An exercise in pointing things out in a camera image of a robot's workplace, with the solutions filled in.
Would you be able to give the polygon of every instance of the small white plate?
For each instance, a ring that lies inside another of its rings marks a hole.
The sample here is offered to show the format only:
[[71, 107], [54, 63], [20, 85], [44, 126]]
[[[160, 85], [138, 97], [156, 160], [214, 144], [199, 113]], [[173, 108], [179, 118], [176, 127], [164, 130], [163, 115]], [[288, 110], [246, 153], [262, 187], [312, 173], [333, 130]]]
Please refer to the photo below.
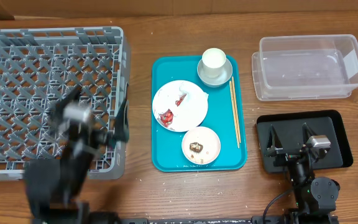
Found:
[[[201, 152], [190, 150], [190, 144], [198, 143], [203, 146]], [[188, 131], [181, 142], [185, 157], [192, 163], [206, 165], [218, 158], [221, 152], [219, 136], [207, 127], [197, 127]]]
[[203, 70], [203, 63], [200, 60], [197, 65], [197, 74], [206, 86], [216, 88], [225, 84], [231, 79], [233, 74], [233, 66], [231, 65], [230, 60], [226, 60], [225, 64], [223, 65], [222, 73], [218, 77], [210, 78], [206, 76]]
[[[186, 94], [179, 106], [175, 104], [181, 96]], [[165, 127], [160, 115], [171, 110], [172, 123]], [[162, 86], [155, 94], [152, 102], [154, 118], [161, 126], [176, 132], [184, 132], [201, 124], [208, 111], [208, 94], [198, 85], [185, 81], [175, 80]]]

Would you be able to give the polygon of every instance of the gray plastic dish rack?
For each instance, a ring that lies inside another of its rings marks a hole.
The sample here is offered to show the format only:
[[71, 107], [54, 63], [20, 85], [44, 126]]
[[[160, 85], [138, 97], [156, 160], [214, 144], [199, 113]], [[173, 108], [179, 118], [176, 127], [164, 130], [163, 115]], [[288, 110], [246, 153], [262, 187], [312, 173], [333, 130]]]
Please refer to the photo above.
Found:
[[[0, 30], [0, 180], [22, 178], [31, 159], [58, 159], [66, 143], [52, 136], [50, 109], [76, 84], [97, 126], [112, 130], [126, 97], [131, 50], [120, 27]], [[124, 173], [126, 145], [102, 147], [91, 179]]]

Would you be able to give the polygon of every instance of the black tray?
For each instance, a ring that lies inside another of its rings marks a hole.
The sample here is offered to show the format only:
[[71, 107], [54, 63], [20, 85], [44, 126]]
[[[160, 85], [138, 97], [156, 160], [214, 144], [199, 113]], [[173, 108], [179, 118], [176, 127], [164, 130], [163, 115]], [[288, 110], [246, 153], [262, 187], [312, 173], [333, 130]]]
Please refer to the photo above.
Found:
[[257, 120], [260, 153], [264, 168], [268, 173], [283, 172], [282, 167], [273, 166], [273, 157], [265, 156], [270, 125], [280, 138], [283, 148], [295, 148], [303, 144], [302, 124], [308, 126], [319, 135], [326, 135], [331, 141], [331, 150], [324, 159], [313, 164], [313, 169], [330, 169], [350, 167], [353, 156], [347, 141], [342, 117], [336, 110], [310, 111], [301, 113], [263, 115]]

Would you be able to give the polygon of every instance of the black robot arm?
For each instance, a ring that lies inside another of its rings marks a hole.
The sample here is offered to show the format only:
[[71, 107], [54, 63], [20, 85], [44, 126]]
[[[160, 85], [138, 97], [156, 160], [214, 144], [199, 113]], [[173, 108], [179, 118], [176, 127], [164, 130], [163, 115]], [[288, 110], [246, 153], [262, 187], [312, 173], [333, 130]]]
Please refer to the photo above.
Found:
[[274, 166], [286, 167], [292, 188], [279, 195], [267, 206], [259, 222], [265, 224], [269, 207], [280, 197], [294, 192], [298, 208], [288, 209], [277, 222], [280, 224], [337, 224], [335, 211], [340, 186], [327, 177], [315, 177], [312, 164], [325, 157], [330, 150], [326, 136], [318, 136], [305, 123], [302, 127], [304, 144], [300, 149], [284, 149], [273, 126], [270, 127], [266, 156], [274, 157]]
[[[107, 132], [94, 129], [90, 107], [78, 103], [80, 93], [81, 87], [76, 86], [50, 114], [50, 127], [57, 134], [67, 136], [61, 158], [37, 159], [25, 168], [27, 198], [31, 212], [39, 222], [92, 223], [95, 215], [89, 212], [88, 204], [74, 199], [81, 191], [99, 146], [114, 148], [117, 141], [129, 140], [126, 100], [119, 108], [114, 131]], [[118, 220], [115, 213], [97, 216], [101, 217]]]

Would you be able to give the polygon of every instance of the teal tray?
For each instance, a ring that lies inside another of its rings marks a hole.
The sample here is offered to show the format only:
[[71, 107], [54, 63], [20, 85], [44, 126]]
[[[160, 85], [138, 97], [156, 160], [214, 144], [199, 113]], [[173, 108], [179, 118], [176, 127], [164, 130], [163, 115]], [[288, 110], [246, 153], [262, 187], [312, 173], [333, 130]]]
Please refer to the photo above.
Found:
[[208, 113], [200, 126], [211, 128], [221, 140], [218, 158], [207, 165], [196, 165], [182, 153], [181, 140], [185, 133], [176, 133], [163, 128], [152, 114], [152, 160], [157, 169], [164, 172], [235, 170], [240, 169], [247, 160], [246, 130], [242, 111], [239, 69], [234, 58], [227, 56], [233, 66], [236, 88], [237, 109], [241, 144], [237, 148], [234, 129], [229, 82], [219, 88], [203, 84], [197, 75], [197, 64], [201, 56], [162, 57], [153, 64], [152, 99], [158, 89], [174, 80], [188, 80], [208, 93]]

